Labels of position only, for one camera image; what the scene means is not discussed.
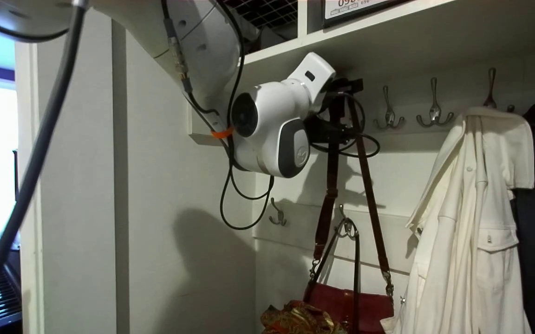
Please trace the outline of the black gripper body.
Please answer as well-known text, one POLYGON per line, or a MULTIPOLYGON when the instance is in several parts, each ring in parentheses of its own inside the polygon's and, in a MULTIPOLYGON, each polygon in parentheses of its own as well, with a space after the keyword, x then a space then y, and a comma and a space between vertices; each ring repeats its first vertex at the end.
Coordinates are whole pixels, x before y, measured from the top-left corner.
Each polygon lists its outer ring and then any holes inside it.
POLYGON ((381 144, 366 134, 366 112, 357 101, 357 94, 364 90, 361 79, 340 79, 327 86, 321 108, 305 121, 308 144, 320 153, 327 153, 327 146, 336 142, 334 153, 353 159, 351 147, 357 140, 372 142, 374 149, 368 159, 377 157, 381 144))

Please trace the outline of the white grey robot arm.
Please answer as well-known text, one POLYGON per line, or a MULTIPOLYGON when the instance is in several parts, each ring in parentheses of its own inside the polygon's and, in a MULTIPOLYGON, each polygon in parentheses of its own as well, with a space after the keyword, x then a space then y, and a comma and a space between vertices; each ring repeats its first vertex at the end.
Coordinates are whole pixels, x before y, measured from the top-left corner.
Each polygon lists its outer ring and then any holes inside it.
POLYGON ((227 140, 242 172, 292 179, 312 146, 362 136, 361 127, 320 118, 349 84, 316 53, 286 79, 238 94, 243 43, 219 0, 0 0, 0 34, 28 43, 56 40, 69 32, 76 8, 100 12, 130 32, 182 84, 190 107, 227 140))

